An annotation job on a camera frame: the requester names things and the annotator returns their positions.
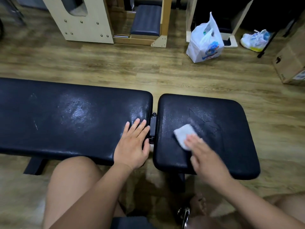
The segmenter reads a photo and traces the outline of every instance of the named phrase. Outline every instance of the forearm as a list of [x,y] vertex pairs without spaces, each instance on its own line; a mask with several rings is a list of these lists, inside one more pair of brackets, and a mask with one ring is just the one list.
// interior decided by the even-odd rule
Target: forearm
[[117,199],[131,171],[126,165],[114,164],[50,229],[110,228]]
[[266,202],[237,180],[218,190],[256,229],[304,229],[305,224]]

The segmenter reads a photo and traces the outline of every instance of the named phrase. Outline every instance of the label on box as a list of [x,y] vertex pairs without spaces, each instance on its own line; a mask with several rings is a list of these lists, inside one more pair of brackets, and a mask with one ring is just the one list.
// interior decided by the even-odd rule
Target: label on box
[[292,79],[295,79],[295,80],[303,80],[305,79],[305,70],[298,73],[295,77],[293,77]]

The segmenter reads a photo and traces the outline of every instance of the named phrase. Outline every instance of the logo on plastic bag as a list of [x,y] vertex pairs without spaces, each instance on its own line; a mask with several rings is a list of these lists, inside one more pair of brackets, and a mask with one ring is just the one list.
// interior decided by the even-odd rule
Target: logo on plastic bag
[[219,48],[219,43],[214,41],[208,46],[208,50],[205,52],[206,56],[202,57],[202,60],[205,60],[213,55],[217,54],[217,49]]

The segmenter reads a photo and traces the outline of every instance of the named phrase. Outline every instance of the person's left hand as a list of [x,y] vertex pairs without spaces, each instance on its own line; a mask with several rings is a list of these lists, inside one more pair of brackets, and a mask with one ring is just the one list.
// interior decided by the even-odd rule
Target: person's left hand
[[126,123],[122,137],[117,144],[113,160],[115,164],[128,165],[132,170],[141,167],[149,155],[149,139],[143,141],[150,130],[150,126],[145,127],[146,120],[139,125],[140,119],[136,119],[129,129],[129,122]]

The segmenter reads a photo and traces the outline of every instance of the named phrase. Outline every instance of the cleaning wipe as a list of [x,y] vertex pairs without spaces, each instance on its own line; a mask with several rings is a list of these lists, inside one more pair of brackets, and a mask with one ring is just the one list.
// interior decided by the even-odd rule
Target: cleaning wipe
[[193,127],[190,124],[187,124],[174,130],[173,133],[175,134],[180,146],[184,150],[191,151],[191,149],[185,145],[184,140],[186,139],[186,135],[196,134]]

